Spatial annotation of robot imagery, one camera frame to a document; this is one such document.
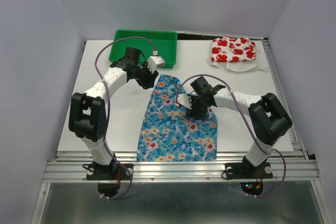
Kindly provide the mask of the blue floral skirt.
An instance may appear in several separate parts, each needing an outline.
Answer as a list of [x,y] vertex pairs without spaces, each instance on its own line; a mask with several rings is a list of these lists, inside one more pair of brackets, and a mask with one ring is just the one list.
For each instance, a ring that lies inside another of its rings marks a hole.
[[217,155],[217,117],[208,110],[206,118],[186,116],[187,109],[175,104],[184,94],[178,78],[160,75],[151,94],[139,134],[138,162],[205,162]]

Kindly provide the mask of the red poppy white skirt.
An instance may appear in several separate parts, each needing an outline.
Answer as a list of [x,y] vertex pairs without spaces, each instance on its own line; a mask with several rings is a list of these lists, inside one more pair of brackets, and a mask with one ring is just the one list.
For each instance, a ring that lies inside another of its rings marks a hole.
[[256,57],[256,44],[247,37],[224,36],[213,39],[211,62],[249,62],[254,61]]

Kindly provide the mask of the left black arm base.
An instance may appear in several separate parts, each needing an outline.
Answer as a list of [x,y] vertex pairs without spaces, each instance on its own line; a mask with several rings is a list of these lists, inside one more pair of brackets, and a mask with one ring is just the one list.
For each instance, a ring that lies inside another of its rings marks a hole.
[[112,161],[110,165],[100,165],[96,162],[83,164],[82,167],[86,170],[86,180],[130,180],[130,175],[121,165]]

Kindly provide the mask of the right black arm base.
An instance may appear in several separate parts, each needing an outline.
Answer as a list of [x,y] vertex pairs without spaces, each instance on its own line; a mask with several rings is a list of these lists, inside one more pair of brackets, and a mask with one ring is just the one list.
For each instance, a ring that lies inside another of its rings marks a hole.
[[256,180],[257,178],[273,178],[269,162],[255,167],[249,162],[226,163],[222,177],[226,180]]

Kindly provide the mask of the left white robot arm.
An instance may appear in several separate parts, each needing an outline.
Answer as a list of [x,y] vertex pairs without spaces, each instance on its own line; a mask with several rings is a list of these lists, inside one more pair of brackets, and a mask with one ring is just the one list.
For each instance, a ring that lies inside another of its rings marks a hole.
[[159,75],[157,69],[165,64],[157,51],[143,63],[141,55],[141,50],[128,47],[94,86],[71,97],[68,127],[92,156],[92,163],[83,166],[90,179],[110,179],[118,170],[115,154],[106,143],[112,95],[132,79],[144,89],[152,88]]

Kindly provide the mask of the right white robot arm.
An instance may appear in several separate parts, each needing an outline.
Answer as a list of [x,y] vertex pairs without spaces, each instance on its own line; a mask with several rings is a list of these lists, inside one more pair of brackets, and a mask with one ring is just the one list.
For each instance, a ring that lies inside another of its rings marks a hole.
[[201,74],[194,76],[191,87],[195,94],[178,94],[175,101],[186,107],[187,116],[194,119],[204,119],[212,106],[237,111],[254,142],[240,163],[226,167],[226,173],[228,178],[235,175],[253,177],[262,172],[275,144],[292,127],[292,119],[273,93],[240,93],[233,91],[224,81],[212,87],[206,77]]

